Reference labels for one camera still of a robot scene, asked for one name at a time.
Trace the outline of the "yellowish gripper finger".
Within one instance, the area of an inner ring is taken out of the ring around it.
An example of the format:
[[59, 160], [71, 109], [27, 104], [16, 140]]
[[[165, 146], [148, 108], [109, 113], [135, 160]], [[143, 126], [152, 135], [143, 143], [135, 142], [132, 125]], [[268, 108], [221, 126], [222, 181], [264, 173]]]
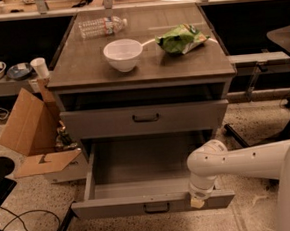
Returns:
[[192, 208], [200, 209], [204, 206], [205, 201], [203, 199], [197, 199], [196, 197], [192, 197], [190, 201], [190, 206]]

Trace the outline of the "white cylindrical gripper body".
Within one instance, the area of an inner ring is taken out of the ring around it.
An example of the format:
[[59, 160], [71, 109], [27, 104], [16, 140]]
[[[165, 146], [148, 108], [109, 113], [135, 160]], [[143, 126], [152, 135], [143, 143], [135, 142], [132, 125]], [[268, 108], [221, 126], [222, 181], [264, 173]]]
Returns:
[[206, 200], [213, 192], [215, 185], [215, 176], [211, 177], [191, 177], [189, 179], [189, 193], [190, 196], [196, 200]]

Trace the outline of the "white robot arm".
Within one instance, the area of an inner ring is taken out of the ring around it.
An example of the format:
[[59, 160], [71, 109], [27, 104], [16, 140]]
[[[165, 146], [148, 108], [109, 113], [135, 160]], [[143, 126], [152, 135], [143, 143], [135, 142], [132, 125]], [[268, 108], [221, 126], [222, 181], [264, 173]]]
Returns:
[[218, 175], [277, 179], [276, 231], [290, 231], [290, 139], [230, 151], [216, 139], [203, 144], [187, 158], [191, 206], [203, 207]]

